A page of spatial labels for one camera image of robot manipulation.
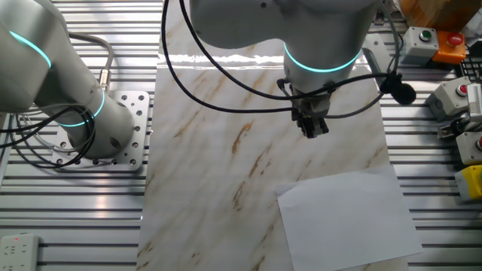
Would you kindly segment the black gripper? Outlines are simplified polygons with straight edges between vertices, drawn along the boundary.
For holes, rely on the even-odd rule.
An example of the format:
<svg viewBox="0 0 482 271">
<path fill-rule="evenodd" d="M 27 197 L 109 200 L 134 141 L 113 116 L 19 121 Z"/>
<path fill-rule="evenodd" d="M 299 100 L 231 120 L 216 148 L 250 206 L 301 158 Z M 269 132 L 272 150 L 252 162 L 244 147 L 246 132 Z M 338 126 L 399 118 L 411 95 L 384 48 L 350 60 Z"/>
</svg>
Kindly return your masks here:
<svg viewBox="0 0 482 271">
<path fill-rule="evenodd" d="M 330 104 L 331 94 L 328 92 L 295 99 L 292 101 L 291 119 L 297 120 L 297 126 L 308 139 L 324 135 L 329 132 L 325 117 L 328 115 Z"/>
</svg>

